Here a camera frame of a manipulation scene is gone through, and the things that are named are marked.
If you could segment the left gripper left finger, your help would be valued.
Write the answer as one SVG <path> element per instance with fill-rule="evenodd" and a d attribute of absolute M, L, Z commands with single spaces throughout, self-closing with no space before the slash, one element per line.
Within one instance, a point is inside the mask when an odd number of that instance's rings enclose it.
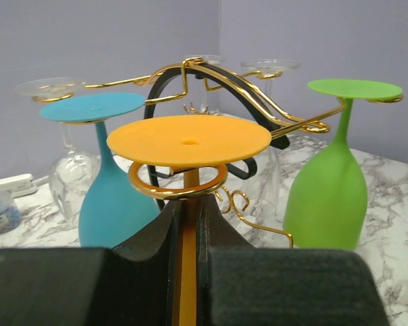
<path fill-rule="evenodd" d="M 179 212 L 113 249 L 0 249 L 0 325 L 170 325 Z"/>

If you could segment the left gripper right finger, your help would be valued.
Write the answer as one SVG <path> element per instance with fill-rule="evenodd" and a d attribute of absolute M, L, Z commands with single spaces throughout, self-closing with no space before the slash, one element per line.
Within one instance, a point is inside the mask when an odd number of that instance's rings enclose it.
<path fill-rule="evenodd" d="M 199 211 L 199 325 L 388 325 L 365 261 L 353 251 L 251 245 L 212 195 Z"/>

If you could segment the blue plastic goblet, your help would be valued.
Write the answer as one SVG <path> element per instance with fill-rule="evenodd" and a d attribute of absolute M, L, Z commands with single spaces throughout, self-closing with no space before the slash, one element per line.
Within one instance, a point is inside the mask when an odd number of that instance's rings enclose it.
<path fill-rule="evenodd" d="M 144 97 L 130 92 L 76 96 L 46 105 L 41 116 L 53 122 L 95 125 L 101 167 L 80 210 L 81 247 L 113 248 L 146 227 L 159 214 L 157 203 L 138 192 L 116 164 L 107 146 L 105 120 L 143 106 Z"/>

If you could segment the green plastic goblet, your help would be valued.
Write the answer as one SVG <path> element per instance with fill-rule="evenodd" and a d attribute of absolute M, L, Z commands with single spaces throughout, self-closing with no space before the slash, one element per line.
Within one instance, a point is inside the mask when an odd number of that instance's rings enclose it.
<path fill-rule="evenodd" d="M 367 212 L 367 184 L 347 143 L 355 99 L 389 101 L 401 87 L 359 79 L 317 79 L 311 90 L 345 106 L 334 139 L 300 169 L 290 188 L 283 229 L 299 248 L 355 249 Z"/>

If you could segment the orange plastic goblet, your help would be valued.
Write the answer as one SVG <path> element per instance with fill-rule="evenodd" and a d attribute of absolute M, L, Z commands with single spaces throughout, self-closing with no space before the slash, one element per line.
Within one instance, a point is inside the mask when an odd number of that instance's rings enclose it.
<path fill-rule="evenodd" d="M 258 124 L 214 115 L 150 118 L 119 127 L 108 136 L 109 148 L 133 161 L 129 180 L 136 189 L 153 198 L 184 201 L 171 228 L 166 325 L 197 324 L 201 197 L 226 181 L 226 164 L 252 157 L 270 142 L 269 131 Z M 182 173 L 183 188 L 144 183 L 138 177 L 144 164 Z"/>

